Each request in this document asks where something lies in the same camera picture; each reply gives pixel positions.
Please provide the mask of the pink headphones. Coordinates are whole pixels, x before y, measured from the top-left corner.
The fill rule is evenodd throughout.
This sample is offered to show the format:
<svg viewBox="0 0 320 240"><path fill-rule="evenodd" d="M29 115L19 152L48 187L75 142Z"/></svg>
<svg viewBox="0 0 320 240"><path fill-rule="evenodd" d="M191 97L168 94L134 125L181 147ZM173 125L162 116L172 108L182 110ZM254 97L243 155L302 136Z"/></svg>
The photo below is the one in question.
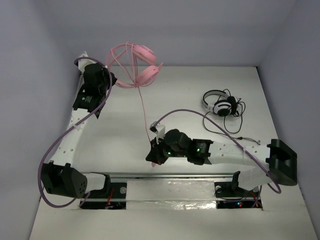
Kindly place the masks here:
<svg viewBox="0 0 320 240"><path fill-rule="evenodd" d="M157 65L155 53L145 45L126 42L110 49L106 57L106 66L111 69L117 64L130 82L116 81L123 89L147 87L157 78L163 64Z"/></svg>

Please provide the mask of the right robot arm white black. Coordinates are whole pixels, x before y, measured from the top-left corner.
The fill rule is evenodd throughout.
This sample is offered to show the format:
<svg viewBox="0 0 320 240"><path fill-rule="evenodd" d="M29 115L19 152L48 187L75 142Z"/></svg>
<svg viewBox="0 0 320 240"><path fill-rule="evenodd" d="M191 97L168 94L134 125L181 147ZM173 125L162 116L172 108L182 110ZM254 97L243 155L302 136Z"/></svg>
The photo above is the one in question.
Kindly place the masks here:
<svg viewBox="0 0 320 240"><path fill-rule="evenodd" d="M241 197L255 187L274 183L276 186L296 186L298 155L280 139L267 145L239 146L209 139L192 139L178 129L157 132L150 141L146 161L162 165L169 158L186 158L194 165L231 164L250 167L236 170L232 181L220 186L217 197Z"/></svg>

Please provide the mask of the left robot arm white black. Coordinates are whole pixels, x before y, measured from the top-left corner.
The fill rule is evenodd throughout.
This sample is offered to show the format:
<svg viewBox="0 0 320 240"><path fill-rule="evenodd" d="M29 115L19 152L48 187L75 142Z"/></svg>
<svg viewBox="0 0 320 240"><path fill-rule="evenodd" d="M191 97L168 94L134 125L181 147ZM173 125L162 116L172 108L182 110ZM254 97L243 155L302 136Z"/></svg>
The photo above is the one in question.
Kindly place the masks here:
<svg viewBox="0 0 320 240"><path fill-rule="evenodd" d="M73 165L117 79L107 66L99 62L89 63L80 71L82 85L72 105L67 130L47 150L50 153L56 148L49 162L42 160L38 168L38 186L42 197L51 194L80 199L87 190L87 177Z"/></svg>

